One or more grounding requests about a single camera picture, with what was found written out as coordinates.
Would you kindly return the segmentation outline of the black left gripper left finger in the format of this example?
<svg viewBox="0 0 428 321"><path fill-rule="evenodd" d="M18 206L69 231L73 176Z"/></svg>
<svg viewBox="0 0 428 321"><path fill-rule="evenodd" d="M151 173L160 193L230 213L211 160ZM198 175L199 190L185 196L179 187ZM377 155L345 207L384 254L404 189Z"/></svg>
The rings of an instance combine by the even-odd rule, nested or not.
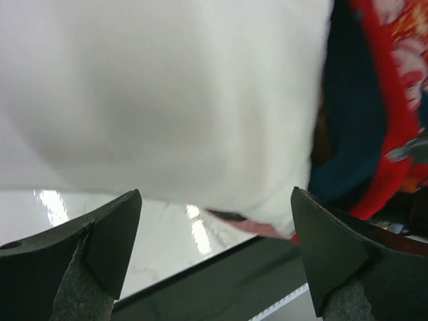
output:
<svg viewBox="0 0 428 321"><path fill-rule="evenodd" d="M140 220L129 191L71 221L1 246L2 320L109 320Z"/></svg>

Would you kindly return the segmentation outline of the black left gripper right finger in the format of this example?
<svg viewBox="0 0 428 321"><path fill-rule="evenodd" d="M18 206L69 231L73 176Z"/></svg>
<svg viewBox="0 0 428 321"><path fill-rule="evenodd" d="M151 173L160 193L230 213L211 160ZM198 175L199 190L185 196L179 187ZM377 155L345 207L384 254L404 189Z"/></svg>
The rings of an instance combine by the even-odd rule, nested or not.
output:
<svg viewBox="0 0 428 321"><path fill-rule="evenodd" d="M291 206L318 317L427 319L426 243L326 206L298 187Z"/></svg>

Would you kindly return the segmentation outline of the red patterned pillowcase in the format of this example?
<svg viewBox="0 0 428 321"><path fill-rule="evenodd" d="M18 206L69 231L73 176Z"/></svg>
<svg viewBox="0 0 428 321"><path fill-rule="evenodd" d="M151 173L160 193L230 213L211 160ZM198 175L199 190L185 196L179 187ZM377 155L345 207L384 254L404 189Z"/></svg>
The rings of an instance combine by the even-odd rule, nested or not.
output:
<svg viewBox="0 0 428 321"><path fill-rule="evenodd" d="M210 215L295 239L296 187L367 220L427 182L426 1L223 1L213 16L243 138Z"/></svg>

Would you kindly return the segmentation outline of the white pillow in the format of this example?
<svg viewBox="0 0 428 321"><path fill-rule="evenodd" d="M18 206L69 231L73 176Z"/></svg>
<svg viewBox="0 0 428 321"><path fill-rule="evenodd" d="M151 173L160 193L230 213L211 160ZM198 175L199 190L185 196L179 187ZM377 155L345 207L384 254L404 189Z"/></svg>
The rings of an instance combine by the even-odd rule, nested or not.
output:
<svg viewBox="0 0 428 321"><path fill-rule="evenodd" d="M294 234L331 1L2 1L1 188L123 193Z"/></svg>

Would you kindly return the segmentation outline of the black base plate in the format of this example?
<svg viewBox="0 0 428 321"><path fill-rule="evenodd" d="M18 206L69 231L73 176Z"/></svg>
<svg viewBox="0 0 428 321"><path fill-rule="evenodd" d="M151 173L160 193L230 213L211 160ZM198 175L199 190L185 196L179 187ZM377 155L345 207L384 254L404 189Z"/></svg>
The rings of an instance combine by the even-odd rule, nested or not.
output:
<svg viewBox="0 0 428 321"><path fill-rule="evenodd" d="M256 237L117 303L112 320L249 320L306 283L296 245Z"/></svg>

